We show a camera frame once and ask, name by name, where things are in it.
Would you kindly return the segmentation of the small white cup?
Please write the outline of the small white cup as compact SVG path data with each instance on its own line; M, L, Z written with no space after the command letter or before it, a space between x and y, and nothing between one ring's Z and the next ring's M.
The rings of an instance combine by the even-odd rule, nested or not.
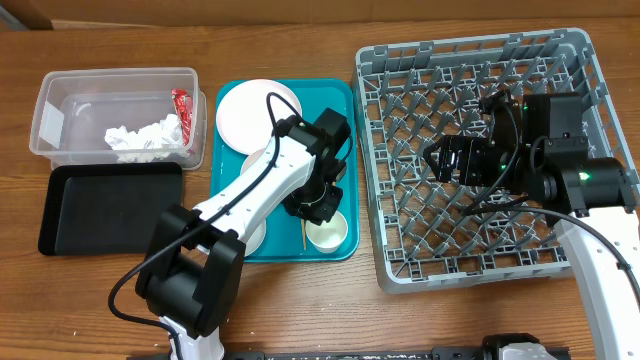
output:
M305 234L319 252L333 253L345 242L348 224L343 214L337 211L329 221L320 225L306 221Z

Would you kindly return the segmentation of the white bowl with rice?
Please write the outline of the white bowl with rice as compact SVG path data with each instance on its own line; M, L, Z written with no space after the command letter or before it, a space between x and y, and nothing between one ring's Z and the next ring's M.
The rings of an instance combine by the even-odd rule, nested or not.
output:
M249 155L243 162L240 174L246 172L264 153L265 149L260 149Z

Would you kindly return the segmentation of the red snack wrapper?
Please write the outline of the red snack wrapper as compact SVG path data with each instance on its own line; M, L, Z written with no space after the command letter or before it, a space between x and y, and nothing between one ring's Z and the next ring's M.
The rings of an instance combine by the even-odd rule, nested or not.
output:
M180 119L182 139L187 145L191 137L193 119L193 99L186 90L174 88L171 91L174 109Z

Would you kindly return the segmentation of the white napkin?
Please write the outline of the white napkin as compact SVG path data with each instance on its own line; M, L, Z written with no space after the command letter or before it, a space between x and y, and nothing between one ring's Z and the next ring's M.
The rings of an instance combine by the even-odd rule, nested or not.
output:
M125 126L109 128L105 131L105 142L118 155L119 163L147 163L164 160L172 154L172 149L184 146L182 125L179 117L168 114L165 119L128 131Z

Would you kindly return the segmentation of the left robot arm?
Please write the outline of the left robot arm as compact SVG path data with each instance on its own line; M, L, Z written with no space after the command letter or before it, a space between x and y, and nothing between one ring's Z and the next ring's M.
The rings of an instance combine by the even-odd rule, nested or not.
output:
M217 330L237 296L246 244L283 206L320 225L337 212L346 163L347 118L325 109L312 123L276 123L269 145L230 185L192 210L173 205L158 220L136 293L171 336L173 359L220 359Z

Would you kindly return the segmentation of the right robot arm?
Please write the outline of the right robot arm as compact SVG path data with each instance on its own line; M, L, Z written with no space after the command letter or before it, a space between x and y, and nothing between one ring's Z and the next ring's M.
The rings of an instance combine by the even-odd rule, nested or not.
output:
M578 93L484 97L486 138L444 135L422 153L437 181L484 192L462 215L542 215L570 262L600 359L639 356L639 218L630 176L592 158Z

